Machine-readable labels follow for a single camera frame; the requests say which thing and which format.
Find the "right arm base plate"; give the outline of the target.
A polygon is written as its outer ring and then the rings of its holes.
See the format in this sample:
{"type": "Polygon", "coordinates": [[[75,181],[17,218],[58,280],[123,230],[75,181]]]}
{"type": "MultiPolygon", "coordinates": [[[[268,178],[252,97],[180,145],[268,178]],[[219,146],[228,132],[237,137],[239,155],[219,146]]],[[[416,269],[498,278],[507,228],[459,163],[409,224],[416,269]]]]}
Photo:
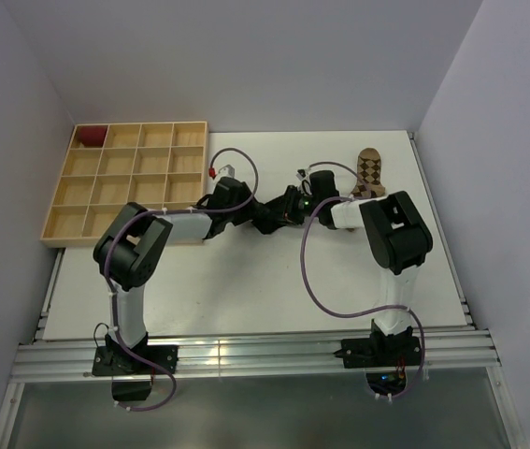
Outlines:
{"type": "Polygon", "coordinates": [[[334,356],[343,362],[345,369],[397,368],[418,366],[423,349],[420,340],[412,335],[385,336],[373,333],[365,338],[344,339],[334,356]]]}

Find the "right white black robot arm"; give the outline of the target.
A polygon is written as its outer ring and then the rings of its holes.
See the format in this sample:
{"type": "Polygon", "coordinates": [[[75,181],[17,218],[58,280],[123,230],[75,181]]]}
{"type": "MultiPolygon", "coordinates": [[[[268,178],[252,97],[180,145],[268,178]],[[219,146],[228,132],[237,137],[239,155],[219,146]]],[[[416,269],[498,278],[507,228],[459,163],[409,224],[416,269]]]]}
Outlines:
{"type": "Polygon", "coordinates": [[[410,307],[420,266],[433,249],[433,238],[409,194],[341,196],[330,170],[302,177],[304,186],[289,186],[281,201],[281,222],[303,225],[299,262],[310,299],[324,313],[351,319],[374,314],[371,328],[381,333],[369,344],[372,358],[388,365],[403,350],[397,337],[419,323],[410,307]],[[373,259],[380,267],[380,304],[365,311],[342,313],[325,307],[308,280],[306,248],[315,219],[330,229],[363,229],[373,259]]]}

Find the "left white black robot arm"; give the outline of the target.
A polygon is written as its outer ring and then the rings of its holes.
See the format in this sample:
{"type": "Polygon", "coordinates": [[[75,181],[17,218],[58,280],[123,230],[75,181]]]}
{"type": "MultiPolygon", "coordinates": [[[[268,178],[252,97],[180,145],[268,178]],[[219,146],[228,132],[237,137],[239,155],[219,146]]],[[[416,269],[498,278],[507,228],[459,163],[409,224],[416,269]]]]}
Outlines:
{"type": "Polygon", "coordinates": [[[141,345],[145,284],[154,274],[168,243],[212,239],[229,223],[243,224],[266,214],[245,182],[221,178],[213,193],[183,210],[147,209],[125,204],[93,249],[93,260],[105,278],[111,308],[109,337],[119,345],[114,363],[137,373],[148,361],[141,345]]]}

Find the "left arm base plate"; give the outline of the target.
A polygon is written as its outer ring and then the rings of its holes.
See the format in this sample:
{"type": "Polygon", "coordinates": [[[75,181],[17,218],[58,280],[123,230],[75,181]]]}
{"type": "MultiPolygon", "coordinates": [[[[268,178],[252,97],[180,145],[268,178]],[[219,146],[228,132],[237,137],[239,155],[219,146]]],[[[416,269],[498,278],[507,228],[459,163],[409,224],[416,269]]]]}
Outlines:
{"type": "MultiPolygon", "coordinates": [[[[178,355],[179,347],[176,345],[149,345],[140,356],[174,373],[178,355]]],[[[112,348],[99,346],[95,351],[92,376],[112,378],[111,396],[119,402],[146,400],[156,374],[154,367],[130,356],[118,344],[112,348]]]]}

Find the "black sock with blue marks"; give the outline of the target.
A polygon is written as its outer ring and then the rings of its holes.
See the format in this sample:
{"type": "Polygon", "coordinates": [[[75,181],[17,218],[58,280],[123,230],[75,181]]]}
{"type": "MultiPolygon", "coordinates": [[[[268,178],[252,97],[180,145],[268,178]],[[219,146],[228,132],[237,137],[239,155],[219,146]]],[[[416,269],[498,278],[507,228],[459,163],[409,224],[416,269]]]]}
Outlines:
{"type": "Polygon", "coordinates": [[[285,217],[285,199],[278,196],[259,204],[251,219],[251,224],[263,235],[270,235],[280,228],[291,224],[285,217]]]}

